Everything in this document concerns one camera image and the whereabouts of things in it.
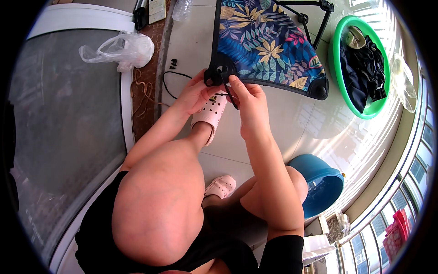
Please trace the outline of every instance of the floral fabric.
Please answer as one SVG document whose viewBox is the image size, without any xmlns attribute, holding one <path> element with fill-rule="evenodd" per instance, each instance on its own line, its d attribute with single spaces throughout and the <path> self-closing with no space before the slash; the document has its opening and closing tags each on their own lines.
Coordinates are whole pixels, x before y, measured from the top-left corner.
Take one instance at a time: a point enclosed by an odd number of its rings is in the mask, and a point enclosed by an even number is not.
<svg viewBox="0 0 438 274">
<path fill-rule="evenodd" d="M 307 92 L 326 79 L 312 45 L 271 0 L 222 0 L 217 51 L 230 57 L 239 78 Z"/>
</svg>

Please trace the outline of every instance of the white plastic bag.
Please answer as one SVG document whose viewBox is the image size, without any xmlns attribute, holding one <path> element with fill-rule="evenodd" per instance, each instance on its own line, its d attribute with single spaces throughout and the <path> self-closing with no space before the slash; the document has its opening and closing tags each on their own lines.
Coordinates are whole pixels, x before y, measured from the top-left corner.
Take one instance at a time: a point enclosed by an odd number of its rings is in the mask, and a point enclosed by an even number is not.
<svg viewBox="0 0 438 274">
<path fill-rule="evenodd" d="M 133 66 L 144 67 L 151 60 L 154 50 L 154 43 L 148 36 L 121 31 L 104 42 L 97 51 L 89 46 L 81 46 L 79 55 L 86 63 L 117 62 L 118 72 L 128 72 Z"/>
<path fill-rule="evenodd" d="M 341 231 L 344 233 L 344 237 L 350 234 L 350 218 L 340 210 L 336 211 L 336 218 L 338 219 Z"/>
<path fill-rule="evenodd" d="M 391 59 L 391 91 L 395 92 L 407 111 L 414 113 L 417 108 L 417 93 L 413 86 L 412 71 L 403 57 L 394 53 Z"/>
</svg>

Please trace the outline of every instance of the knee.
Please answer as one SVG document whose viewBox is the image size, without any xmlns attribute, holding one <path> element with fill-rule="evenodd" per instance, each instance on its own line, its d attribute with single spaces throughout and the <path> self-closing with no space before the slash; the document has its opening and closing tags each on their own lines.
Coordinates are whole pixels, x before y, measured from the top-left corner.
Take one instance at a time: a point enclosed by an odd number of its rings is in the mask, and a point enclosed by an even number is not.
<svg viewBox="0 0 438 274">
<path fill-rule="evenodd" d="M 289 174 L 293 186 L 295 187 L 295 190 L 298 194 L 298 197 L 300 198 L 301 203 L 303 203 L 307 197 L 307 190 L 308 190 L 306 179 L 304 179 L 303 175 L 301 175 L 301 173 L 298 172 L 293 167 L 286 166 L 286 170 L 287 173 Z"/>
</svg>

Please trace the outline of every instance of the blue basin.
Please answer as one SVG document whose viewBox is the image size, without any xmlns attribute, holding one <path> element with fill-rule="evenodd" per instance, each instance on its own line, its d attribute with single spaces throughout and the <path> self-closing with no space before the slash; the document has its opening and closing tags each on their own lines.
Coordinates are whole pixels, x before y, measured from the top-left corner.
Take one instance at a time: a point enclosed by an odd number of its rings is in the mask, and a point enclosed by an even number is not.
<svg viewBox="0 0 438 274">
<path fill-rule="evenodd" d="M 328 209 L 344 189 L 341 172 L 312 154 L 293 158 L 288 164 L 299 171 L 309 187 L 303 203 L 304 218 L 316 216 Z"/>
</svg>

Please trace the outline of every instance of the foot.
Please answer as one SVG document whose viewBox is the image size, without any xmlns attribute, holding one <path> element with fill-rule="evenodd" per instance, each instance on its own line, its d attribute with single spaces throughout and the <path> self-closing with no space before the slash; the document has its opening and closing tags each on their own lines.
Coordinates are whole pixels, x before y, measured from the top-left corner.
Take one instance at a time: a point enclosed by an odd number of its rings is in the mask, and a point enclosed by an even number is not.
<svg viewBox="0 0 438 274">
<path fill-rule="evenodd" d="M 212 181 L 212 183 L 205 189 L 204 197 L 209 195 L 216 195 L 223 199 L 228 197 L 236 189 L 236 180 L 229 176 L 220 176 Z"/>
<path fill-rule="evenodd" d="M 216 129 L 219 125 L 219 121 L 222 117 L 225 106 L 225 96 L 213 96 L 205 103 L 201 111 L 193 114 L 193 119 L 191 122 L 192 129 L 194 129 L 195 124 L 200 121 L 209 123 L 212 126 L 210 137 L 204 146 L 208 146 L 213 141 L 213 137 L 215 136 Z"/>
</svg>

